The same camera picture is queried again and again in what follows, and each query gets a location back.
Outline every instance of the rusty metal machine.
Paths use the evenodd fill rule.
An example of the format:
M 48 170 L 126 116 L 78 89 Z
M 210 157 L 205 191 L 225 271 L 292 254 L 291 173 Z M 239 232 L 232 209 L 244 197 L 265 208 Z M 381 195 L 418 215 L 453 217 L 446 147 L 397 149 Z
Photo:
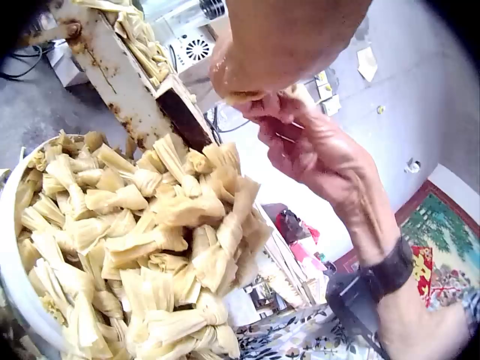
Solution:
M 194 96 L 177 73 L 170 71 L 160 84 L 152 83 L 115 32 L 119 11 L 102 11 L 78 0 L 54 0 L 49 9 L 58 27 L 30 38 L 29 44 L 65 38 L 91 84 L 141 150 L 170 132 L 196 150 L 212 142 Z

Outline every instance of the electrical wire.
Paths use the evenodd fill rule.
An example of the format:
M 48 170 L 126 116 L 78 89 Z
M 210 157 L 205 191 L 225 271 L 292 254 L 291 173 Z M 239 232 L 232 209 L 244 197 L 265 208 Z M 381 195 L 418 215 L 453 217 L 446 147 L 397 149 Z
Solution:
M 218 125 L 218 106 L 215 106 L 213 110 L 213 122 L 209 120 L 209 118 L 207 117 L 207 114 L 204 114 L 204 118 L 205 118 L 205 121 L 208 123 L 208 126 L 210 126 L 210 129 L 212 130 L 214 140 L 217 144 L 223 143 L 222 137 L 220 136 L 220 134 L 233 132 L 235 130 L 240 129 L 242 126 L 247 125 L 250 122 L 250 120 L 247 120 L 243 124 L 240 124 L 239 126 L 236 126 L 232 129 L 222 130 Z
M 176 72 L 179 72 L 177 68 L 177 57 L 175 56 L 175 50 L 171 44 L 168 46 L 168 51 L 170 52 L 170 57 L 172 58 L 173 68 Z
M 15 75 L 7 74 L 6 72 L 0 72 L 0 77 L 3 78 L 3 79 L 7 79 L 7 80 L 16 80 L 16 79 L 18 79 L 18 78 L 20 78 L 24 75 L 27 75 L 29 72 L 31 72 L 33 70 L 33 68 L 38 65 L 40 60 L 42 60 L 42 55 L 43 55 L 43 50 L 40 46 L 34 45 L 33 48 L 37 50 L 37 53 L 33 56 L 30 56 L 30 57 L 36 57 L 36 61 L 30 68 L 28 68 L 27 70 L 25 70 L 24 72 L 22 72 L 20 74 L 15 74 Z
M 238 129 L 240 129 L 242 126 L 247 125 L 249 122 L 250 122 L 250 120 L 247 120 L 247 121 L 245 121 L 243 124 L 241 124 L 241 125 L 239 125 L 239 126 L 237 126 L 237 127 L 234 127 L 233 129 L 228 129 L 228 130 L 222 130 L 222 129 L 220 129 L 220 128 L 218 127 L 218 125 L 217 125 L 217 130 L 218 130 L 218 132 L 219 132 L 220 134 L 225 134 L 225 133 L 227 133 L 227 132 L 232 132 L 232 131 L 238 130 Z
M 36 67 L 38 65 L 40 60 L 42 60 L 43 55 L 49 53 L 50 51 L 52 51 L 55 48 L 55 43 L 48 42 L 48 44 L 45 48 L 42 48 L 39 45 L 33 45 L 32 48 L 34 50 L 36 50 L 36 54 L 19 54 L 17 52 L 13 52 L 13 53 L 9 54 L 10 57 L 12 57 L 14 59 L 18 59 L 18 60 L 21 60 L 22 58 L 36 58 L 35 63 L 32 66 L 30 66 L 30 68 L 28 68 L 27 70 L 25 70 L 24 72 L 22 72 L 20 74 L 15 74 L 15 75 L 7 74 L 5 72 L 0 72 L 0 78 L 7 79 L 7 80 L 17 80 L 17 79 L 21 78 L 22 76 L 27 75 L 29 72 L 31 72 L 34 69 L 34 67 Z

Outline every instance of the circular fan grille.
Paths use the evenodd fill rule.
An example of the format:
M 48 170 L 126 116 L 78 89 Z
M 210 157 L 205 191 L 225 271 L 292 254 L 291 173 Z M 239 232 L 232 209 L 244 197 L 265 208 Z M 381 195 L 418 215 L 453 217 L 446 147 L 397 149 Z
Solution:
M 205 40 L 192 40 L 185 47 L 185 52 L 187 53 L 187 56 L 193 61 L 199 61 L 206 58 L 208 54 L 210 54 L 210 46 Z

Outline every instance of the white bucket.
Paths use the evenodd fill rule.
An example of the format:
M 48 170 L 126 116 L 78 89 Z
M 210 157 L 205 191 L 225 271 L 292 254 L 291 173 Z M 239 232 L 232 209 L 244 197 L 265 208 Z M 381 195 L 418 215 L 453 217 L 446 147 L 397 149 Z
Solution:
M 30 327 L 30 329 L 26 329 L 29 335 L 33 331 L 57 350 L 65 351 L 67 349 L 67 344 L 62 335 L 61 326 L 44 310 L 42 303 L 30 284 L 30 280 L 25 272 L 18 251 L 14 226 L 15 194 L 22 175 L 27 168 L 28 162 L 33 157 L 34 153 L 43 149 L 46 144 L 57 138 L 58 137 L 54 137 L 45 141 L 25 159 L 21 160 L 12 171 L 5 187 L 3 188 L 0 198 L 0 228 L 3 233 L 3 246 L 0 249 L 0 273 L 6 295 L 12 305 L 18 310 L 19 315 L 21 316 L 20 321 L 23 322 L 22 325 L 28 325 Z M 45 355 L 47 355 L 45 352 L 51 352 L 51 349 L 45 348 L 42 344 L 38 344 L 34 338 L 32 338 L 32 340 Z

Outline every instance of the black wrist strap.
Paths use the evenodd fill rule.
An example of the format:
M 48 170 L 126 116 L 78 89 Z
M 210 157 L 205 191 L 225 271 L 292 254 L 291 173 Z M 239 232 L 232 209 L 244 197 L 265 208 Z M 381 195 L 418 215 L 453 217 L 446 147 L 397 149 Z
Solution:
M 377 265 L 360 269 L 360 276 L 366 282 L 373 299 L 378 303 L 382 297 L 400 289 L 413 271 L 412 249 L 400 236 L 395 247 Z

